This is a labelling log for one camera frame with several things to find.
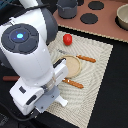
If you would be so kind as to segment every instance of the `metal pot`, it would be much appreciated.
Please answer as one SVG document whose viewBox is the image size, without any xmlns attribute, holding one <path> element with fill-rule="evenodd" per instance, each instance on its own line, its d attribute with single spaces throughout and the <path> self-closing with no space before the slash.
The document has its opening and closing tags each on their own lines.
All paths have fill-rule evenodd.
<svg viewBox="0 0 128 128">
<path fill-rule="evenodd" d="M 56 5 L 59 16 L 64 19 L 74 18 L 77 14 L 77 0 L 58 0 Z"/>
</svg>

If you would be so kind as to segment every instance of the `white bowl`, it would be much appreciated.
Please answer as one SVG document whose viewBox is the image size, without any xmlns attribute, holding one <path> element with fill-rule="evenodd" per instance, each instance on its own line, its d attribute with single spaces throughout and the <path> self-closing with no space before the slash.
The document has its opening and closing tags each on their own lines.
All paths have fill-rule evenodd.
<svg viewBox="0 0 128 128">
<path fill-rule="evenodd" d="M 117 9 L 117 16 L 121 27 L 128 30 L 128 4 Z"/>
</svg>

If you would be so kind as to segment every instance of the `dark countertop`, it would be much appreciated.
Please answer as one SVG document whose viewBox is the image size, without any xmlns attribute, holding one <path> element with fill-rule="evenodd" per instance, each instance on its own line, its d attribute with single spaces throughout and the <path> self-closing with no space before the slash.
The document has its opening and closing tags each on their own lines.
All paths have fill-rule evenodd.
<svg viewBox="0 0 128 128">
<path fill-rule="evenodd" d="M 42 0 L 43 3 L 50 3 L 49 10 L 53 13 L 56 10 L 57 0 Z M 0 11 L 0 24 L 20 11 L 19 7 L 7 7 Z M 88 128 L 128 128 L 128 43 L 98 37 L 75 30 L 59 27 L 59 31 L 75 34 L 85 38 L 101 41 L 113 45 L 113 50 L 102 80 L 102 84 L 93 108 Z M 0 102 L 10 108 L 11 111 L 20 116 L 19 110 L 14 105 L 9 94 L 10 88 L 15 82 L 3 82 L 4 75 L 16 75 L 10 69 L 0 66 Z M 76 126 L 44 112 L 36 118 L 38 124 L 45 124 L 51 128 L 76 128 Z"/>
</svg>

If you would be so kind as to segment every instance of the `apple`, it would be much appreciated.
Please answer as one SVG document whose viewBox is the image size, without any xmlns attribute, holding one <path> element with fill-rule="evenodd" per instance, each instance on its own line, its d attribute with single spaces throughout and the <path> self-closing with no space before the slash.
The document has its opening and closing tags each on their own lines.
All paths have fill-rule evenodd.
<svg viewBox="0 0 128 128">
<path fill-rule="evenodd" d="M 72 44 L 72 36 L 70 34 L 65 34 L 63 36 L 63 42 L 65 45 L 71 45 Z"/>
</svg>

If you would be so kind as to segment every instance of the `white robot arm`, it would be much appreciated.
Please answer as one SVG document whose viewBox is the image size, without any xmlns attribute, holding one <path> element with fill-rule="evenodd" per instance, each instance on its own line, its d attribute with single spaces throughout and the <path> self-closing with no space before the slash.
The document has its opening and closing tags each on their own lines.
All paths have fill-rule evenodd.
<svg viewBox="0 0 128 128">
<path fill-rule="evenodd" d="M 41 0 L 20 0 L 25 8 L 38 6 Z M 67 76 L 66 60 L 53 67 L 47 45 L 57 34 L 57 23 L 46 8 L 30 10 L 0 26 L 0 59 L 20 76 L 11 88 L 13 101 L 23 115 L 34 108 L 43 113 L 54 101 L 62 106 L 57 85 Z"/>
</svg>

